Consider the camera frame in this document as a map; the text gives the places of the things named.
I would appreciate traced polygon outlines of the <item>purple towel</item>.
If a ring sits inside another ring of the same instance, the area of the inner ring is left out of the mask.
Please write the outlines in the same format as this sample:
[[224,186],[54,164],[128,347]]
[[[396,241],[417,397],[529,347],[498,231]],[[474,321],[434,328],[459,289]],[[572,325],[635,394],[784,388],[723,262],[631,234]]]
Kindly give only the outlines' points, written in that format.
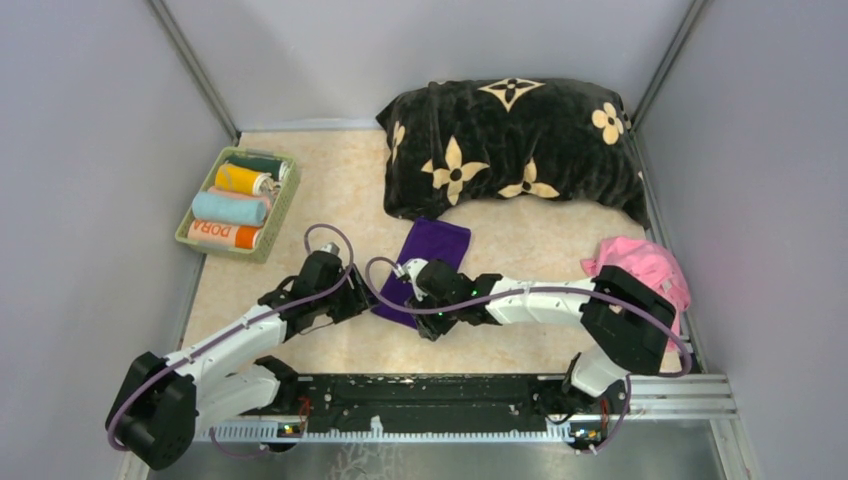
[[[416,219],[400,250],[396,263],[402,265],[408,260],[443,260],[457,269],[471,242],[471,230],[439,220]],[[411,285],[390,276],[380,294],[390,302],[404,306],[414,296]]]

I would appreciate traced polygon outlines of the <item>light blue towel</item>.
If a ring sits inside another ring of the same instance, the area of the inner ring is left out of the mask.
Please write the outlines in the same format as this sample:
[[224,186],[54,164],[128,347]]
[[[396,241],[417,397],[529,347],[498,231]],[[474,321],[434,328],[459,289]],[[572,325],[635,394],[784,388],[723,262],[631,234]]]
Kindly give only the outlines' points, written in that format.
[[268,207],[258,199],[237,199],[209,192],[199,192],[191,204],[196,219],[251,227],[264,224]]

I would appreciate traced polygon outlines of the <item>black floral blanket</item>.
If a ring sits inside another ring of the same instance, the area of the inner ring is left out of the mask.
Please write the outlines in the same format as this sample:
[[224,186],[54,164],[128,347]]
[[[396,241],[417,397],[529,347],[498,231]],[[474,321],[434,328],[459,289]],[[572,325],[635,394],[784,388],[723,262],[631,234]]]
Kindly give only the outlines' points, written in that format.
[[574,79],[432,82],[377,115],[389,155],[383,207],[435,219],[472,200],[589,201],[650,224],[626,104]]

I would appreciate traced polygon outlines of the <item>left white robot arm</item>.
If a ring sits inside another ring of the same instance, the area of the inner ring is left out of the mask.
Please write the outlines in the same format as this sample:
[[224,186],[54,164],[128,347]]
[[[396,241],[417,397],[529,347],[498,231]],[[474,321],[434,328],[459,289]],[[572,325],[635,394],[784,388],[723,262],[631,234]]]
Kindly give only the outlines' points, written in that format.
[[153,470],[174,464],[194,438],[255,409],[292,411],[300,399],[293,371],[267,356],[325,316],[337,324],[376,304],[353,264],[314,251],[296,275],[230,325],[165,356],[145,352],[131,363],[107,415],[111,447]]

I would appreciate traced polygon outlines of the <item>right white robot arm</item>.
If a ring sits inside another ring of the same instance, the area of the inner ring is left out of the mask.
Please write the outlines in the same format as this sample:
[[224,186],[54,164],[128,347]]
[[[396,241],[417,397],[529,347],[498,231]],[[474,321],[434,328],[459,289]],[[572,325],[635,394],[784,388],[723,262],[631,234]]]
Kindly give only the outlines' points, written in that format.
[[658,374],[676,315],[660,294],[611,265],[591,278],[564,283],[501,274],[470,279],[442,260],[409,260],[400,272],[413,289],[406,305],[419,334],[429,340],[458,323],[584,330],[593,344],[571,360],[562,385],[565,403],[576,412],[590,411],[629,374]]

